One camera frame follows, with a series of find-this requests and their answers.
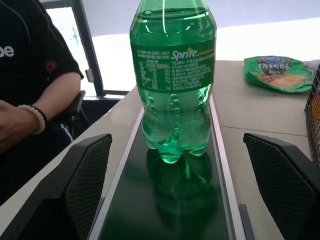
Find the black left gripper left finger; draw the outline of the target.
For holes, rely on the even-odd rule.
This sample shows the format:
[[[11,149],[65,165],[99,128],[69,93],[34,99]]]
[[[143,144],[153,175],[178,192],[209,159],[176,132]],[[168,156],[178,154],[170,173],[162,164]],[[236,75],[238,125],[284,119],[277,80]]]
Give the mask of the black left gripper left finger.
[[[0,240],[87,240],[101,199],[111,134],[74,144],[23,204]]]

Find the person in black shirt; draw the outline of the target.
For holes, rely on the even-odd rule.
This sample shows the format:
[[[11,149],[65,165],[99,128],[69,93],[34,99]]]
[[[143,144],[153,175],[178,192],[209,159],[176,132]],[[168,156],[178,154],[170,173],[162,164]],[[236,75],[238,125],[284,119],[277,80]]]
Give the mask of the person in black shirt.
[[[39,0],[0,0],[0,100],[40,121],[38,131],[0,153],[0,206],[72,143],[61,114],[82,79]]]

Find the green Sprite plastic bottle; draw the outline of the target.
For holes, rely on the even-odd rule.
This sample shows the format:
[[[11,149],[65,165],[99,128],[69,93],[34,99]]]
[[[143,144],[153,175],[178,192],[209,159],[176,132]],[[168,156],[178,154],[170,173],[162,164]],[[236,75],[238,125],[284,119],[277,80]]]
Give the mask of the green Sprite plastic bottle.
[[[215,19],[206,0],[140,0],[129,39],[142,130],[165,163],[201,156],[211,131]]]

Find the dark window frame post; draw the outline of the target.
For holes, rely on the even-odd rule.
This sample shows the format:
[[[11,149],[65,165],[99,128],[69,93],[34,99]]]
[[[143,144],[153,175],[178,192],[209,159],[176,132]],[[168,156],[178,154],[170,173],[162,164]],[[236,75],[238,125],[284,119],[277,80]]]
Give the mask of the dark window frame post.
[[[69,0],[69,2],[73,10],[75,22],[77,24],[79,35],[82,41],[82,46],[84,47],[85,57],[88,62],[89,69],[86,70],[85,73],[87,79],[89,81],[92,81],[96,95],[98,97],[105,97],[106,95],[125,96],[129,93],[129,91],[104,89],[104,84],[92,41],[92,35],[85,14],[83,1]]]

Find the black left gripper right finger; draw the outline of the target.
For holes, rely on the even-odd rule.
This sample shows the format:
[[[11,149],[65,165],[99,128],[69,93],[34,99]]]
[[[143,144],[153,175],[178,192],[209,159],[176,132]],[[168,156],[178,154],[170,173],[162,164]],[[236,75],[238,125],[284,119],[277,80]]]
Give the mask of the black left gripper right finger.
[[[320,240],[320,169],[294,144],[243,136],[260,195],[284,240]]]

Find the person's bare hand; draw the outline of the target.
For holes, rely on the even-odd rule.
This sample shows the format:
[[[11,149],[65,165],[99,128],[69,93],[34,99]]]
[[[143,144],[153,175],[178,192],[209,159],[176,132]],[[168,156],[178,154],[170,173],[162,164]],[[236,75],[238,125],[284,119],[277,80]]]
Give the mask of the person's bare hand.
[[[39,118],[34,113],[0,100],[0,154],[38,131],[40,127]]]

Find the green snack chip bag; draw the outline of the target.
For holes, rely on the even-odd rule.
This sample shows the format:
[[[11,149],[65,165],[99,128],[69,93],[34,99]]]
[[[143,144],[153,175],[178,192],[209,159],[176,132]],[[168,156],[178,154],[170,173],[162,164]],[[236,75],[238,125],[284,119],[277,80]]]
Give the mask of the green snack chip bag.
[[[314,77],[302,61],[270,55],[244,59],[244,80],[266,89],[298,94],[312,88]]]

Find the dark green conveyor belt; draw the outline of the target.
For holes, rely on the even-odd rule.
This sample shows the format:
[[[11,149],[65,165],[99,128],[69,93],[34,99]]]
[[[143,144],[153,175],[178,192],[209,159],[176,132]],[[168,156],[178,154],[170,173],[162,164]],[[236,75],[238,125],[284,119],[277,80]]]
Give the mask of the dark green conveyor belt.
[[[143,138],[140,111],[88,240],[256,240],[238,204],[218,116],[206,152],[168,164]]]

